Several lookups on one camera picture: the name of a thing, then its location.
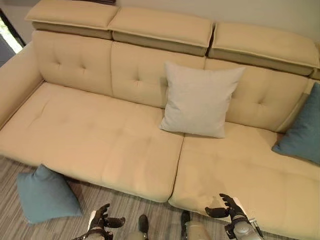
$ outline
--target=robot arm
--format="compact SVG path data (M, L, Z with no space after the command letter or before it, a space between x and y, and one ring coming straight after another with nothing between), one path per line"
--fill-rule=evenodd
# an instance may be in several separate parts
M224 204L227 208L206 207L205 211L212 218L231 217L231 223L225 226L225 232L229 239L264 240L257 222L253 227L243 209L236 204L232 197L222 193L220 193L220 197L225 201Z

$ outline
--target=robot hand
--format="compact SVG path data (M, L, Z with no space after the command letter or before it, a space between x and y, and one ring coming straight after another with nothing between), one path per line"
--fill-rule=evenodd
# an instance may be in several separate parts
M82 236L74 238L73 240L84 240L84 239L87 239L90 235L99 235L99 236L102 236L105 240L113 240L114 238L113 233L110 231L105 231L105 227L113 228L113 229L120 228L125 224L126 219L124 217L122 218L108 217L108 214L107 214L108 207L110 207L109 203L100 207L95 212L94 218L90 223L88 231Z
M226 218L230 215L231 224L224 227L229 239L237 240L263 240L262 232L255 222L254 227L249 221L243 209L236 204L234 199L226 194L220 193L227 208L209 208L206 207L206 213L212 218Z

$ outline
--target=throw pillow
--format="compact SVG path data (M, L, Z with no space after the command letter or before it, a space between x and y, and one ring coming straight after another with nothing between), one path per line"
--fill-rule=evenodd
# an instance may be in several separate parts
M79 202L63 176L44 165L33 173L19 173L17 189L24 215L31 224L82 216Z
M226 112L244 70L202 70L166 62L168 102L160 129L224 138Z
M272 150L320 164L320 84L315 83L292 127Z

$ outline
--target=headrest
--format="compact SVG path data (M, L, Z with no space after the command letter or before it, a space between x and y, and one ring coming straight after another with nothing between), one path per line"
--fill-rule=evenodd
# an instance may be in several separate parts
M213 22L186 14L122 7L109 25L113 39L140 46L204 56Z
M320 55L320 42L317 42L315 45L318 48L318 52ZM310 75L310 77L313 79L320 80L320 67L314 68L313 73Z
M311 39L242 23L217 23L208 56L303 76L320 66L319 52Z
M118 9L89 1L41 0L25 19L37 30L111 39L108 24Z

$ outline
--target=leather sofa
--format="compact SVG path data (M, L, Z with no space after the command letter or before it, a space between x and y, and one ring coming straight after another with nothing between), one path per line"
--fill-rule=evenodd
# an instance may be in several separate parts
M1 155L202 215L229 194L263 231L320 239L319 166L271 151L319 80L311 39L84 1L42 0L26 20L32 42L0 68ZM158 128L165 61L246 67L226 138Z

